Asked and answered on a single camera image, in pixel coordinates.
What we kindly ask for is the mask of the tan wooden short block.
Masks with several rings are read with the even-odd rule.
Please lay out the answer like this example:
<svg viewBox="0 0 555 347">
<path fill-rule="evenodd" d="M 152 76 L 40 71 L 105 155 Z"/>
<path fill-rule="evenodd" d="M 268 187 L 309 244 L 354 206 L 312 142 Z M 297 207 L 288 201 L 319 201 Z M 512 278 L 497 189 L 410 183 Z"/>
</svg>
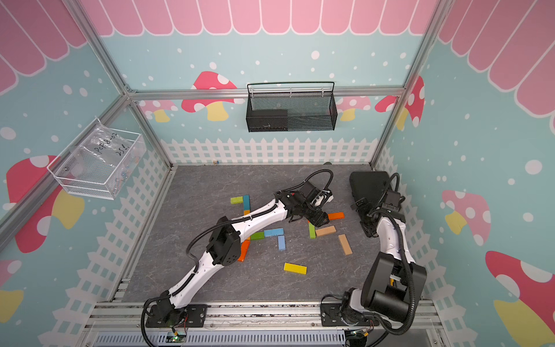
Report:
<svg viewBox="0 0 555 347">
<path fill-rule="evenodd" d="M 317 237 L 324 237 L 327 235 L 334 234 L 336 232 L 336 228 L 334 226 L 328 226 L 326 228 L 320 228 L 315 231 Z"/>
</svg>

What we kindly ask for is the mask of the light blue long block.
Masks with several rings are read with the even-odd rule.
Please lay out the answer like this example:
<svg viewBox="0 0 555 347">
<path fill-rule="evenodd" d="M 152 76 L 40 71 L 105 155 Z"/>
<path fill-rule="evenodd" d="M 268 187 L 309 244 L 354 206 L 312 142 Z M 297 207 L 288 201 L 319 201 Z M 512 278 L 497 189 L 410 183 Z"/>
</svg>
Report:
<svg viewBox="0 0 555 347">
<path fill-rule="evenodd" d="M 284 235 L 284 230 L 282 228 L 270 229 L 264 231 L 264 237 L 280 237 Z"/>
</svg>

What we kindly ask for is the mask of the teal long block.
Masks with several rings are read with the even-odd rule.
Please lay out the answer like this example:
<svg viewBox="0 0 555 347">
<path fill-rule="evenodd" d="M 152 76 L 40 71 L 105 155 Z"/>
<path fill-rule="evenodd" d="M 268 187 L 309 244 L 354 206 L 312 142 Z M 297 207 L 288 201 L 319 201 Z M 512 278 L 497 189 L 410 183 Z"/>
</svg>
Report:
<svg viewBox="0 0 555 347">
<path fill-rule="evenodd" d="M 251 210 L 250 197 L 248 195 L 243 196 L 243 206 L 244 206 L 244 211 Z"/>
</svg>

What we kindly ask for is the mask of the orange long block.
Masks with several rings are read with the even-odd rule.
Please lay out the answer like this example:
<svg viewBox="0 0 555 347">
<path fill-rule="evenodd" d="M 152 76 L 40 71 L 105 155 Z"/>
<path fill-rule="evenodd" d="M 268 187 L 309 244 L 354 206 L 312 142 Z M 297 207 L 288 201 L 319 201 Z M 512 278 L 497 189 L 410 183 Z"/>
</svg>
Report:
<svg viewBox="0 0 555 347">
<path fill-rule="evenodd" d="M 251 241 L 248 239 L 241 244 L 241 254 L 240 254 L 240 257 L 238 258 L 239 262 L 244 262 L 249 250 L 250 243 Z"/>
</svg>

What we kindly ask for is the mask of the lime green short block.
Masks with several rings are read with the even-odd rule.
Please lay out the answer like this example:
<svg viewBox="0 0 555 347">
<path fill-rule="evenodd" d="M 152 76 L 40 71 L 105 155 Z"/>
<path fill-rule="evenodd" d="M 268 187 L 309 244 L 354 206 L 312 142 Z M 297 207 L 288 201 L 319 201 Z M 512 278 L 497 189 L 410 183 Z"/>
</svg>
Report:
<svg viewBox="0 0 555 347">
<path fill-rule="evenodd" d="M 244 198 L 243 198 L 243 197 L 235 197 L 235 198 L 231 198 L 231 199 L 230 199 L 230 203 L 231 203 L 232 205 L 241 204 L 243 201 L 244 201 Z"/>
</svg>

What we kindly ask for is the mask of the light blue short block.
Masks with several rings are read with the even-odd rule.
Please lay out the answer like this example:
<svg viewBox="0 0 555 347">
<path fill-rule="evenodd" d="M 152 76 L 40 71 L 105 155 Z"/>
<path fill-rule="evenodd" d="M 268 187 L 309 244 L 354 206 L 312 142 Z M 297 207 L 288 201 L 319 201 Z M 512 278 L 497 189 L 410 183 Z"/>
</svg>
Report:
<svg viewBox="0 0 555 347">
<path fill-rule="evenodd" d="M 286 250 L 286 238 L 283 235 L 280 235 L 278 238 L 278 248 L 280 251 Z"/>
</svg>

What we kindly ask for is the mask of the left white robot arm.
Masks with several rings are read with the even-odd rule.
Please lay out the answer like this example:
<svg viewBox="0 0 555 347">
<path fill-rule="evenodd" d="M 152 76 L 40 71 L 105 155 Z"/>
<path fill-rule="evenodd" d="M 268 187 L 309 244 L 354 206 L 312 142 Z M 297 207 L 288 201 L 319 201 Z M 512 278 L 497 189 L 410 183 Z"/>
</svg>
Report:
<svg viewBox="0 0 555 347">
<path fill-rule="evenodd" d="M 169 324 L 171 316 L 184 311 L 219 270 L 238 261 L 242 244 L 258 231 L 281 221 L 305 219 L 316 227 L 329 224 L 329 216 L 322 208 L 333 199 L 330 190 L 333 177 L 329 169 L 317 170 L 302 183 L 275 192 L 267 205 L 239 218 L 222 217 L 215 226 L 193 238 L 186 255 L 193 260 L 194 267 L 176 285 L 146 300 L 141 325 L 148 318 Z"/>
</svg>

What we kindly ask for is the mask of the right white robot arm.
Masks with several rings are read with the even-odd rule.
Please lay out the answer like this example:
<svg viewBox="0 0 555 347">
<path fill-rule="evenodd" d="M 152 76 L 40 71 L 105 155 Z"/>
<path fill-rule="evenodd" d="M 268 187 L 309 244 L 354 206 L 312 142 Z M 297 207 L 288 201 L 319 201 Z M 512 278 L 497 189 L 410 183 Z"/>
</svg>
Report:
<svg viewBox="0 0 555 347">
<path fill-rule="evenodd" d="M 379 324 L 388 335 L 403 335 L 415 319 L 427 272 L 408 249 L 400 175 L 356 171 L 349 182 L 353 209 L 364 233 L 379 238 L 380 252 L 362 288 L 344 293 L 342 319 L 349 325 Z"/>
</svg>

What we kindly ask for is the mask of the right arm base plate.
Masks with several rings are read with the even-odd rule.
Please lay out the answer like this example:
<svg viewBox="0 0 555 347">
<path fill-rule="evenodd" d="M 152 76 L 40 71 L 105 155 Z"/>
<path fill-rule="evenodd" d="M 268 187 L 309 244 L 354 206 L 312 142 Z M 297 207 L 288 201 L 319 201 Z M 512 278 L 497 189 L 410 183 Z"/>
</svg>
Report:
<svg viewBox="0 0 555 347">
<path fill-rule="evenodd" d="M 319 305 L 320 318 L 324 327 L 370 327 L 376 323 L 361 312 L 338 302 L 325 302 Z"/>
</svg>

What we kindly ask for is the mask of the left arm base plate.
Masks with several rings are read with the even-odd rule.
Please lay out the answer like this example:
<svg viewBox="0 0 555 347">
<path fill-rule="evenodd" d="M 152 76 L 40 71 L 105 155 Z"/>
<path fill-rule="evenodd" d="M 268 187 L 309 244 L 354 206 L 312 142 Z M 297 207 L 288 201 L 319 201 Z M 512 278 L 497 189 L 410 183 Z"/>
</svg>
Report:
<svg viewBox="0 0 555 347">
<path fill-rule="evenodd" d="M 147 328 L 203 328 L 208 305 L 190 304 L 181 309 L 168 305 L 154 304 L 147 312 Z"/>
</svg>

